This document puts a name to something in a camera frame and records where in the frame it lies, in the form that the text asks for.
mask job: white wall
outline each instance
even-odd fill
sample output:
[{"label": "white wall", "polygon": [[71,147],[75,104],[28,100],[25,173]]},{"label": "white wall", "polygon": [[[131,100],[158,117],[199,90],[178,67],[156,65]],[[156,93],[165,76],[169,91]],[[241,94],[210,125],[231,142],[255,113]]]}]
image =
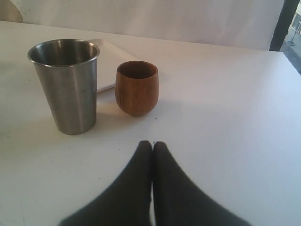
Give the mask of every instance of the white wall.
[{"label": "white wall", "polygon": [[284,0],[11,1],[25,23],[258,49],[269,49],[284,3]]}]

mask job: cup rim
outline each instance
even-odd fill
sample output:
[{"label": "cup rim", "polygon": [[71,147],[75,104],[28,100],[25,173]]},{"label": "cup rim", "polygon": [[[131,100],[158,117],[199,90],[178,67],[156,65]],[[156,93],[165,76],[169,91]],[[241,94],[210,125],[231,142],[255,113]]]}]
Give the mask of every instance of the cup rim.
[{"label": "cup rim", "polygon": [[[125,75],[123,75],[119,70],[120,70],[120,67],[122,67],[123,65],[125,65],[125,64],[127,64],[127,63],[129,63],[129,62],[139,62],[139,63],[146,63],[146,64],[149,64],[151,67],[153,67],[153,68],[155,69],[155,73],[154,73],[152,76],[147,77],[147,78],[131,78],[131,77],[125,76]],[[122,64],[120,64],[120,65],[118,66],[118,68],[117,68],[117,72],[118,72],[120,75],[122,75],[123,77],[128,78],[128,79],[133,79],[133,80],[143,80],[143,79],[150,79],[150,78],[154,77],[156,74],[158,74],[158,68],[157,68],[154,64],[152,64],[152,63],[150,63],[150,62],[146,62],[146,61],[143,61],[143,60],[130,60],[130,61],[126,61],[126,62],[123,62]]]},{"label": "cup rim", "polygon": [[[94,48],[96,48],[96,55],[94,57],[92,57],[91,59],[88,59],[86,61],[83,61],[83,62],[80,62],[78,64],[72,64],[72,65],[47,65],[47,64],[43,64],[43,63],[40,63],[40,62],[37,62],[35,60],[33,60],[33,58],[31,57],[31,54],[32,52],[38,48],[39,46],[43,45],[43,44],[46,44],[46,43],[50,43],[50,42],[55,42],[55,41],[59,41],[59,40],[72,40],[72,41],[78,41],[78,42],[87,42],[90,46],[93,46]],[[81,39],[54,39],[54,40],[49,40],[49,41],[45,41],[45,42],[42,42],[42,43],[39,43],[35,46],[33,46],[27,53],[27,58],[34,64],[37,64],[37,65],[42,65],[42,66],[45,66],[45,67],[75,67],[75,66],[79,66],[79,65],[83,65],[83,64],[86,64],[86,63],[89,63],[93,60],[95,60],[98,56],[99,56],[99,53],[100,53],[100,49],[97,45],[95,45],[94,43],[90,42],[90,41],[86,41],[86,40],[81,40]]]}]

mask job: white table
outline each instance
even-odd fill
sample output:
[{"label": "white table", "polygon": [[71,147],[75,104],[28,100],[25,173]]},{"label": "white table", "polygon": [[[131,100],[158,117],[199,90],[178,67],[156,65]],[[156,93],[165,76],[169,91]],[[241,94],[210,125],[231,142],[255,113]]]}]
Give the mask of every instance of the white table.
[{"label": "white table", "polygon": [[[106,39],[157,65],[156,108],[132,118],[111,90],[92,130],[59,132],[26,57],[58,38]],[[165,141],[204,192],[254,226],[300,225],[301,78],[282,53],[10,22],[0,41],[1,226],[56,225],[145,139]]]}]

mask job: brown wooden cup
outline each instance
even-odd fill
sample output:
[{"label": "brown wooden cup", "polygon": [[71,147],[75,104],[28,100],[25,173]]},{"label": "brown wooden cup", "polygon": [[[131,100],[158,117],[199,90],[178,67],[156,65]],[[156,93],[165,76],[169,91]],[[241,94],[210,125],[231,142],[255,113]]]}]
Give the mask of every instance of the brown wooden cup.
[{"label": "brown wooden cup", "polygon": [[142,116],[156,106],[159,96],[158,69],[144,61],[128,61],[117,68],[115,98],[132,116]]}]

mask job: stainless steel cup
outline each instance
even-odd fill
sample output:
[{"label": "stainless steel cup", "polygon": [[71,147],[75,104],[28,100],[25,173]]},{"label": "stainless steel cup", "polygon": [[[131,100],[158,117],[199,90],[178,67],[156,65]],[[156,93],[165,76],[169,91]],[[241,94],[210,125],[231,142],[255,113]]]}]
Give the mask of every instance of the stainless steel cup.
[{"label": "stainless steel cup", "polygon": [[96,122],[96,59],[99,48],[88,41],[52,40],[29,50],[57,128],[69,135]]}]

